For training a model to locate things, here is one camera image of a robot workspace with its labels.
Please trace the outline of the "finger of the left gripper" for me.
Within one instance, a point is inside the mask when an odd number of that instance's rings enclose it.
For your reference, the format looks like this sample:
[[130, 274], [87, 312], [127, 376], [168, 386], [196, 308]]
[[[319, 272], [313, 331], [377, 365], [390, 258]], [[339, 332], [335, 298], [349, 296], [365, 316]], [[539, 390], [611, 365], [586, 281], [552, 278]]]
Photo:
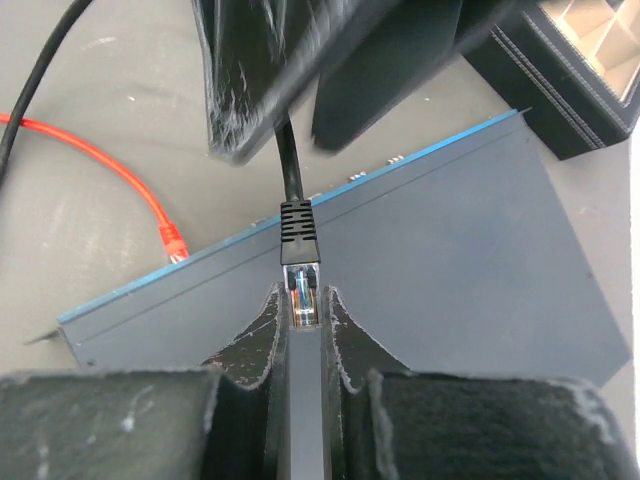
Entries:
[[195, 1], [208, 145], [244, 165], [309, 84], [344, 60], [393, 1]]
[[401, 1], [318, 82], [311, 136], [337, 153], [520, 10], [518, 1]]

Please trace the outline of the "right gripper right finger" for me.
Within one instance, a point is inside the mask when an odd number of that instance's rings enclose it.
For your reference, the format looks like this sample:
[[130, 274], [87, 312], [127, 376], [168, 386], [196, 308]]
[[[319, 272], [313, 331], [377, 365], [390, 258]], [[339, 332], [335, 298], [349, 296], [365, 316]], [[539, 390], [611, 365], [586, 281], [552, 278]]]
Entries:
[[325, 461], [336, 479], [635, 479], [589, 383], [417, 372], [322, 294]]

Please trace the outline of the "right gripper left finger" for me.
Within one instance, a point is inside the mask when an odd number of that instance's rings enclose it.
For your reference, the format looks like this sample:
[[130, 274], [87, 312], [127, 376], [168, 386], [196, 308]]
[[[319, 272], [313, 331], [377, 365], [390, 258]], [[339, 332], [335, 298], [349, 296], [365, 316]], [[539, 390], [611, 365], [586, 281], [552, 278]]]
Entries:
[[194, 368], [30, 371], [1, 380], [5, 479], [274, 479], [284, 289]]

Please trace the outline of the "dark blue network switch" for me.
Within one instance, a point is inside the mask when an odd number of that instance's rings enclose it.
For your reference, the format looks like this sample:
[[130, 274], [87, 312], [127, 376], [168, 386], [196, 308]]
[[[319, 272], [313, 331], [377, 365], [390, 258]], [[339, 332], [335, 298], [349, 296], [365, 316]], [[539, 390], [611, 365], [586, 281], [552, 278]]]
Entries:
[[308, 204], [322, 263], [284, 274], [267, 220], [60, 320], [81, 372], [194, 368], [284, 289], [274, 479], [325, 461], [322, 294], [417, 372], [572, 378], [599, 388], [630, 350], [520, 115], [508, 113]]

